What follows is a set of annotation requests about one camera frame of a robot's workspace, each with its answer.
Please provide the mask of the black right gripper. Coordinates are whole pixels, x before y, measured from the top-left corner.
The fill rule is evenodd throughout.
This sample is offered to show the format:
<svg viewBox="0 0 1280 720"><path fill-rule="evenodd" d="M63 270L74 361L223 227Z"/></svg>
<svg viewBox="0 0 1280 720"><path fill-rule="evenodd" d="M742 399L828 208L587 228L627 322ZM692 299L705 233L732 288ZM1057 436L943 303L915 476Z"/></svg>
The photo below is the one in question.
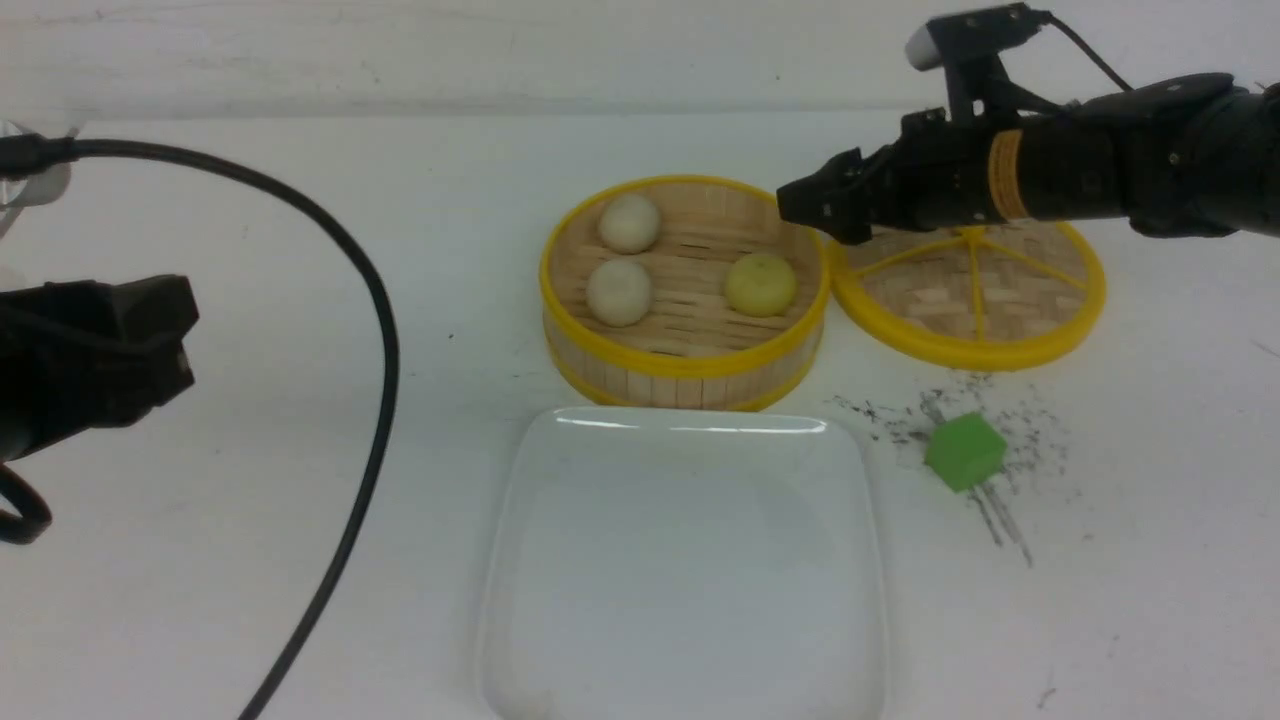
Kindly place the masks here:
<svg viewBox="0 0 1280 720"><path fill-rule="evenodd" d="M832 156L777 188L783 222L819 229L845 246L872 227L928 232L1025 219L1018 187L1021 132L951 122L941 108L900 122L899 140L865 161L861 150Z"/></svg>

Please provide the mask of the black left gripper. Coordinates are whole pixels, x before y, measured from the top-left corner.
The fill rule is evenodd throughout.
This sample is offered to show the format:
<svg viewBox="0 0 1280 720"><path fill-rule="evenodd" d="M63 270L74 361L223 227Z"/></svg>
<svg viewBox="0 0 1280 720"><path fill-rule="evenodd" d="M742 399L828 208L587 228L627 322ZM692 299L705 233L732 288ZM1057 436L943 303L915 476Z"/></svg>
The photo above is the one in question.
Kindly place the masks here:
<svg viewBox="0 0 1280 720"><path fill-rule="evenodd" d="M195 383L189 279L46 283L5 291L3 460L90 429L136 424Z"/></svg>

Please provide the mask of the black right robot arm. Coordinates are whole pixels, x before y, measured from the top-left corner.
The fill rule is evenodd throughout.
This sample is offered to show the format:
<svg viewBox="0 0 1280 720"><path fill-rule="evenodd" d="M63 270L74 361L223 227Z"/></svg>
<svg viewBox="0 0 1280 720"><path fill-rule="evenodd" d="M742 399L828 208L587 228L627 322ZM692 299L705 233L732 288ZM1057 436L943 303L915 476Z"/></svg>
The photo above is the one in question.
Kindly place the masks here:
<svg viewBox="0 0 1280 720"><path fill-rule="evenodd" d="M876 227L929 232L1124 218L1151 238L1279 232L1277 86L1183 76L1037 115L902 118L777 191L785 222L845 245Z"/></svg>

